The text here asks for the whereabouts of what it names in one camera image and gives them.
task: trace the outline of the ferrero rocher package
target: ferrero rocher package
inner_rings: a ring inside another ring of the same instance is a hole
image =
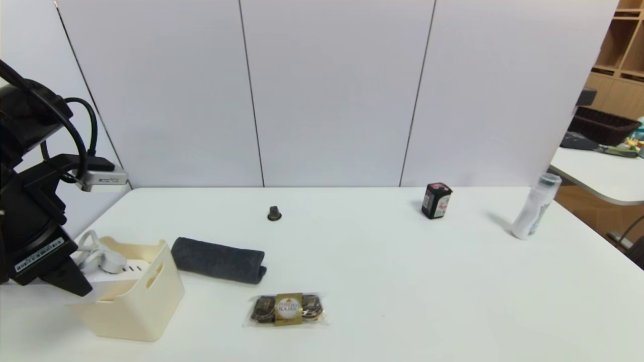
[[[327,325],[327,315],[318,293],[286,293],[256,296],[244,326]]]

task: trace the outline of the white table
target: white table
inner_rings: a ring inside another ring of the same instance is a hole
[[[91,227],[264,250],[264,280],[181,272],[154,343],[95,337],[64,307],[2,310],[0,361],[641,362],[644,271],[556,203],[513,238],[527,193],[456,188],[429,220],[416,187],[137,189]],[[329,326],[242,327],[252,296],[299,291],[324,294]]]
[[[550,166],[596,196],[617,205],[644,204],[644,159],[558,148]]]

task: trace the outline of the brown basket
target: brown basket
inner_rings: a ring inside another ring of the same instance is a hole
[[[579,132],[599,144],[617,146],[640,126],[636,120],[579,107],[568,130]]]

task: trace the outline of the clear plastic bottle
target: clear plastic bottle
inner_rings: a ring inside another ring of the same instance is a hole
[[[541,217],[543,217],[545,210],[554,200],[561,183],[562,179],[557,175],[551,173],[541,174],[539,181],[530,190],[524,208],[519,213],[514,224],[512,224],[512,233],[517,238],[530,239],[536,232]]]

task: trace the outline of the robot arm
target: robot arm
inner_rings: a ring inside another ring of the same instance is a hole
[[[67,221],[65,204],[56,196],[56,188],[61,180],[84,191],[95,184],[125,184],[127,174],[94,156],[92,147],[90,152],[85,150],[69,121],[73,113],[65,99],[22,78],[2,60],[0,77],[9,82],[0,88],[0,283],[11,278],[26,285],[40,278],[84,296],[91,285],[70,258],[78,245],[62,228]],[[44,141],[62,127],[72,135],[79,154],[49,158]],[[23,156],[38,145],[45,160],[16,173]]]

